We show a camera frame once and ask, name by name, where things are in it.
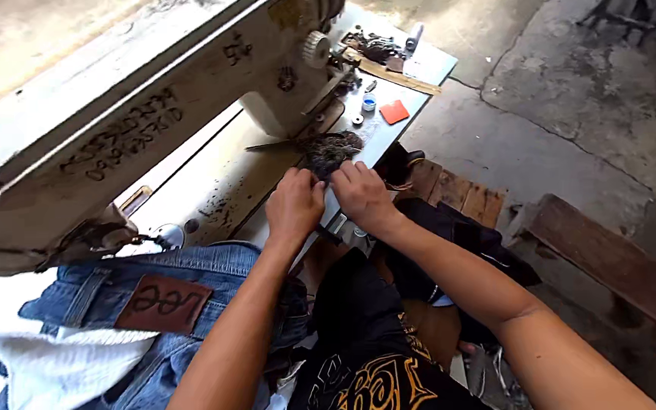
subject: white cloth piece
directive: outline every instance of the white cloth piece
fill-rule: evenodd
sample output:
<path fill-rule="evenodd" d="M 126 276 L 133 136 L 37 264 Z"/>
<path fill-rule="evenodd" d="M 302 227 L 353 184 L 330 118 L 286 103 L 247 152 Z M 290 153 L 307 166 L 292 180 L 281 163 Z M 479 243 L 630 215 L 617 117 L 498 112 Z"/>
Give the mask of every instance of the white cloth piece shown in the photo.
<path fill-rule="evenodd" d="M 440 296 L 439 299 L 437 299 L 434 303 L 432 303 L 432 306 L 434 307 L 442 307 L 442 306 L 451 306 L 455 304 L 452 302 L 452 299 L 450 299 L 449 296 L 447 295 L 442 295 Z"/>
<path fill-rule="evenodd" d="M 270 396 L 270 404 L 265 410 L 285 410 L 287 403 L 290 402 L 292 392 L 295 391 L 295 383 L 297 383 L 297 371 L 305 363 L 305 360 L 299 361 L 288 370 L 287 375 L 283 378 L 278 378 L 278 391 Z"/>
<path fill-rule="evenodd" d="M 57 337 L 0 333 L 9 410 L 77 408 L 113 387 L 158 332 L 60 328 Z"/>

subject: lee logo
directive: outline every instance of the lee logo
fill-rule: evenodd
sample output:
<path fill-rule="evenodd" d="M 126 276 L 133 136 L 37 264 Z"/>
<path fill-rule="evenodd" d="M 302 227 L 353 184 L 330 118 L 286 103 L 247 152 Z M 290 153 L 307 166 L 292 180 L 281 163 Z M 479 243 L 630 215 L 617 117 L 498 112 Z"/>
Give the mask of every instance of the lee logo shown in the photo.
<path fill-rule="evenodd" d="M 145 275 L 115 320 L 115 328 L 189 334 L 211 295 L 202 284 Z"/>

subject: forearm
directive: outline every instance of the forearm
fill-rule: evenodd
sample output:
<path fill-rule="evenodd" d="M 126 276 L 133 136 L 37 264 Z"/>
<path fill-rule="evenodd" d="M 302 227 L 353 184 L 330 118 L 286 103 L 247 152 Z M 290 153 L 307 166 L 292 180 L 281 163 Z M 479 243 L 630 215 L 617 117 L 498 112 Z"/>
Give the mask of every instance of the forearm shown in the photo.
<path fill-rule="evenodd" d="M 301 244 L 268 240 L 189 364 L 169 409 L 251 407 L 269 349 L 278 294 Z"/>
<path fill-rule="evenodd" d="M 375 233 L 414 260 L 465 312 L 496 332 L 506 321 L 547 309 L 535 296 L 482 258 L 396 213 Z"/>

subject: jeans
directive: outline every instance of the jeans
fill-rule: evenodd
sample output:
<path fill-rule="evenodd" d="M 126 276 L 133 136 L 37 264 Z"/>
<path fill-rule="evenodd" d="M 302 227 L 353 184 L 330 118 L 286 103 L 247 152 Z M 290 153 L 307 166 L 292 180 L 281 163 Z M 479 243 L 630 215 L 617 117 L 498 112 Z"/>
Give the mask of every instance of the jeans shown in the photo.
<path fill-rule="evenodd" d="M 165 408 L 202 340 L 237 293 L 257 261 L 260 249 L 242 241 L 189 247 L 63 266 L 41 297 L 25 303 L 19 315 L 41 320 L 43 333 L 68 328 L 113 328 L 119 313 L 143 275 L 169 276 L 214 290 L 189 335 L 160 334 L 140 363 L 106 394 L 81 408 Z M 290 347 L 308 334 L 305 286 L 297 279 L 284 284 L 273 325 L 270 351 Z M 0 409 L 6 408 L 6 387 Z"/>

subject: wooden plank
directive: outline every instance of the wooden plank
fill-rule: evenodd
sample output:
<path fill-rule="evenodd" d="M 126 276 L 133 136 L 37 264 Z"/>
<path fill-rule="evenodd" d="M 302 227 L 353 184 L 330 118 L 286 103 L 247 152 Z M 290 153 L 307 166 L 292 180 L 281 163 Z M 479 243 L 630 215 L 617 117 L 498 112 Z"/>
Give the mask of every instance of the wooden plank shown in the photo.
<path fill-rule="evenodd" d="M 412 167 L 412 191 L 419 198 L 429 202 L 429 196 L 442 174 L 442 166 L 430 160 L 419 161 Z"/>
<path fill-rule="evenodd" d="M 394 84 L 402 85 L 406 88 L 411 88 L 412 90 L 417 90 L 433 96 L 439 96 L 442 93 L 442 88 L 436 85 L 429 84 L 428 82 L 424 82 L 412 77 L 407 77 L 404 74 L 387 71 L 385 66 L 371 61 L 368 58 L 364 58 L 360 52 L 354 50 L 353 48 L 346 48 L 343 52 L 343 57 L 361 61 L 359 65 L 361 70 L 366 71 L 369 74 L 373 74 L 378 78 L 383 78 L 387 81 L 391 81 Z"/>
<path fill-rule="evenodd" d="M 462 214 L 478 222 L 483 220 L 487 204 L 486 191 L 485 185 L 472 182 L 472 186 L 467 191 L 467 199 L 460 208 Z"/>
<path fill-rule="evenodd" d="M 467 192 L 471 186 L 472 182 L 465 180 L 463 177 L 459 177 L 446 169 L 442 170 L 442 174 L 434 185 L 427 202 L 436 207 L 442 201 L 456 210 L 462 210 L 467 198 Z"/>
<path fill-rule="evenodd" d="M 497 191 L 486 190 L 485 191 L 485 211 L 483 212 L 483 217 L 478 222 L 482 223 L 488 228 L 495 229 L 495 225 L 498 223 L 498 216 L 500 211 L 503 209 L 503 201 L 505 200 L 505 194 L 502 194 Z"/>
<path fill-rule="evenodd" d="M 551 194 L 542 199 L 528 230 L 656 320 L 656 260 L 642 249 Z"/>

